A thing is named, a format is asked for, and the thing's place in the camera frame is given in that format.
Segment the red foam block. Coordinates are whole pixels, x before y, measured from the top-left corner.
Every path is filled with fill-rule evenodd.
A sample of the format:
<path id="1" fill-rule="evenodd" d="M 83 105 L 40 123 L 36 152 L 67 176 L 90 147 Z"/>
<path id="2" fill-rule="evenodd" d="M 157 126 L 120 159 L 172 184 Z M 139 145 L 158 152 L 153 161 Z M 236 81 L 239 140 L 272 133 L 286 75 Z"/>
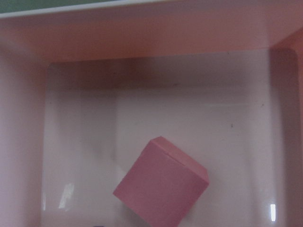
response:
<path id="1" fill-rule="evenodd" d="M 151 227 L 177 227 L 208 186 L 207 169 L 159 136 L 113 194 Z"/>

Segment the pink plastic bin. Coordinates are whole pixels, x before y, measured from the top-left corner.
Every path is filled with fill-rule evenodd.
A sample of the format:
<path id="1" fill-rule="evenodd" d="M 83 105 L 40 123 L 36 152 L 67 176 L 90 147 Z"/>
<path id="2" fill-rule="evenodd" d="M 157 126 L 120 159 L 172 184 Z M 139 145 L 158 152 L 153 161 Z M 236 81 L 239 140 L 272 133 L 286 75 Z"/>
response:
<path id="1" fill-rule="evenodd" d="M 302 1 L 1 12 L 1 226 L 146 226 L 113 191 L 158 136 L 208 170 L 181 226 L 302 226 Z"/>

